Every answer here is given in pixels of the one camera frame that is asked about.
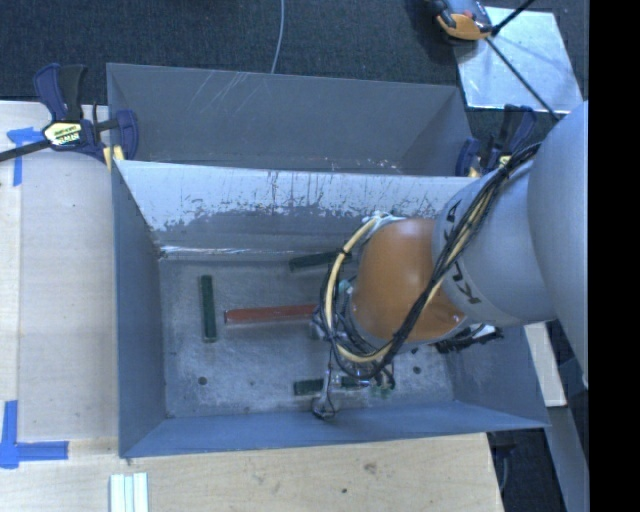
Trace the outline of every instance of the bin floor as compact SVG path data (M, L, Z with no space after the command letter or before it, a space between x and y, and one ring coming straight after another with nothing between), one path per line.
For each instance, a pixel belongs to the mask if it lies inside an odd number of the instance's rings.
M345 275L355 266L344 269ZM326 266L291 272L286 261L160 262L168 417L310 411L313 395L296 382L321 379L329 345L312 339L308 320L226 325L224 311L317 303ZM205 337L201 276L211 276L216 339ZM340 393L342 407L389 407L453 399L445 358L434 347L399 354L396 388Z

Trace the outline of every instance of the white wire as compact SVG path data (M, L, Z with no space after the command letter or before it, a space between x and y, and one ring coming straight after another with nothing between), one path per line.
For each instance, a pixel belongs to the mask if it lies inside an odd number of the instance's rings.
M282 34L284 32L284 0L280 0L280 34L278 35L278 46L276 46L276 54L273 57L273 64L271 65L271 74L276 72L276 64L278 64L278 57L280 56L280 45L282 44Z

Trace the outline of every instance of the dark floor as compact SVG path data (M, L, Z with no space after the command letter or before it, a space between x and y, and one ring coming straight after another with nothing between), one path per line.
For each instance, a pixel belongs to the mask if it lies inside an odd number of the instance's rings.
M85 64L83 103L106 104L107 62L269 72L280 28L280 0L12 0L0 17L0 99L35 100L33 75L51 63ZM491 0L516 8L520 0ZM589 98L588 0L539 0L552 12L578 86ZM423 0L286 0L276 73L458 85L453 47ZM486 141L502 114L468 109L472 134ZM532 142L553 126L539 115ZM571 359L559 324L549 325L559 363ZM588 393L570 405L588 460ZM564 512L542 430L500 433L513 447L504 489L507 512ZM498 463L502 478L502 460Z

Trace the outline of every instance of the black handle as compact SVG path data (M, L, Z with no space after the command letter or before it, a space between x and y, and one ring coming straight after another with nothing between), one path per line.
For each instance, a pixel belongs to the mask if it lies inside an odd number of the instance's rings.
M80 105L80 86L86 72L87 67L82 64L63 66L58 72L58 85L67 105L65 120L78 121L83 117Z

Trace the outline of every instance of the yellow cable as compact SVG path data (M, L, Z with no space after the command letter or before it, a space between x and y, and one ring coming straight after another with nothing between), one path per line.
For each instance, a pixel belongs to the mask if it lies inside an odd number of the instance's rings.
M485 197L483 197L481 199L481 202L478 203L476 205L476 207L469 214L469 218L465 222L465 225L462 226L462 229L461 229L461 231L459 233L459 239L456 242L456 245L453 247L453 249L449 253L449 257L447 258L447 262L445 264L445 267L448 266L448 264L450 262L454 261L458 257L458 255L460 254L460 251L462 250L462 247L464 246L466 241L469 239L469 237L473 233L473 231L471 230L470 225L473 224L473 222L475 222L475 220L476 220L476 218L478 216L482 216L484 214L484 212L486 211L486 209L487 209L487 207L489 205L489 202L491 200L491 196L492 196L492 194L486 194ZM373 219L369 220L367 223L365 223L358 231L356 231L356 233L351 237L351 239L344 245L344 247L342 249L342 252L338 255L338 257L336 258L336 260L335 260L335 262L333 264L333 267L331 269L331 274L330 274L329 280L327 282L327 294L325 296L325 311L327 313L326 318L327 318L327 323L328 323L330 329L331 329L331 322L332 322L332 315L333 315L333 311L332 311L333 289L334 289L335 282L336 282L336 279L337 279L338 271L340 269L340 266L342 265L342 262L344 261L345 253L348 253L353 248L353 246L356 244L356 242L366 232L368 232L371 229L371 227L373 226L373 224L375 222L376 222L376 218L373 218ZM425 308L431 303L431 301L433 300L433 297L435 296L435 294L437 293L438 289L440 288L443 280L444 280L444 275L440 277L438 282L435 283L435 285L431 289L431 292L429 293L429 295L427 297L427 300L425 301L424 305L422 306L420 314L422 314L422 311L424 311ZM379 359L381 357L384 357L389 352L389 350L391 350L392 345L393 345L393 342L389 341L388 343L386 343L384 346L382 346L381 348L379 348L375 352L372 352L372 353L367 354L367 355L357 355L357 354L354 354L353 352L347 350L345 347L343 347L339 343L336 343L336 347L337 347L338 352L340 353L340 355L342 357L344 357L345 359L347 359L347 360L349 360L351 362L354 362L354 363L372 363L372 362L376 361L377 359Z

